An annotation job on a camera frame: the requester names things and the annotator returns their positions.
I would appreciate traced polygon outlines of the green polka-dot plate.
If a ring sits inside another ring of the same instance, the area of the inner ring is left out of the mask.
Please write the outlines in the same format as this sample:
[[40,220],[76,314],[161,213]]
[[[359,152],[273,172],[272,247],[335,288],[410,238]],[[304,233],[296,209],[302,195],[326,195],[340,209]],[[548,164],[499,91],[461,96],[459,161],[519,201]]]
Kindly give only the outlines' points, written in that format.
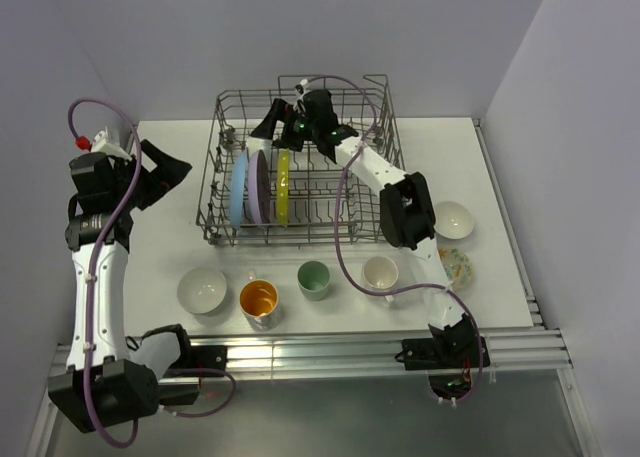
[[283,149],[278,155],[276,182],[276,217],[283,226],[287,226],[289,223],[289,165],[290,151]]

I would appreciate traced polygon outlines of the lilac plastic plate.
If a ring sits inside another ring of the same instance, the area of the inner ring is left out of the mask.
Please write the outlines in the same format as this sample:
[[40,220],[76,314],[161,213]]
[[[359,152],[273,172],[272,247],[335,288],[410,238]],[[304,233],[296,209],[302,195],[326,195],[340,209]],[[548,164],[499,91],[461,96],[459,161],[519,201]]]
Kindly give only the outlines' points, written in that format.
[[256,224],[269,223],[270,176],[265,153],[254,152],[249,159],[248,202],[251,219]]

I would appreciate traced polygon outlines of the blue plastic plate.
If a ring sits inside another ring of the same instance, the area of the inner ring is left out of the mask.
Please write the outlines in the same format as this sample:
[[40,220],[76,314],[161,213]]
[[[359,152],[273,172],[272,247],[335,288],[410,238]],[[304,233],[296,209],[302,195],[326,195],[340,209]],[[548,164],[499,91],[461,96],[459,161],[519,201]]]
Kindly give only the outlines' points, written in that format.
[[247,151],[243,150],[235,160],[231,180],[230,223],[234,228],[240,227],[243,221],[245,179],[248,163]]

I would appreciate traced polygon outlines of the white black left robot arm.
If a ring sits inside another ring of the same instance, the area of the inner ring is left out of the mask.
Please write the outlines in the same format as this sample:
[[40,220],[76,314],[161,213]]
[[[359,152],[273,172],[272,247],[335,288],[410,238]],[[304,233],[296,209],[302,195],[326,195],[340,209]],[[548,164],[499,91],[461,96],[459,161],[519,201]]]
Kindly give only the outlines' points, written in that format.
[[166,325],[130,348],[124,330],[124,278],[133,230],[131,212],[144,210],[179,185],[191,165],[141,143],[155,165],[99,148],[73,159],[76,187],[65,240],[76,278],[74,335],[65,371],[48,381],[48,396],[82,433],[97,424],[137,422],[162,406],[192,405],[195,386],[162,386],[164,377],[193,376],[197,360],[186,330]]

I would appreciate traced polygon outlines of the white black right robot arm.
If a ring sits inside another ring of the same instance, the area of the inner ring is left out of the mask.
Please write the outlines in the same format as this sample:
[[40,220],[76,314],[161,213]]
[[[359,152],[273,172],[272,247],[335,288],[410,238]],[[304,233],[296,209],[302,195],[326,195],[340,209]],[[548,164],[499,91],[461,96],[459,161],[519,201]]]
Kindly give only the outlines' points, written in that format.
[[394,248],[409,250],[426,266],[427,280],[407,286],[426,293],[430,352],[427,361],[442,368],[483,370],[486,351],[476,319],[447,278],[436,244],[436,213],[426,178],[386,160],[360,133],[339,121],[326,89],[299,87],[295,103],[282,98],[252,131],[254,138],[299,152],[305,143],[342,169],[339,182],[356,176],[379,199],[379,224]]

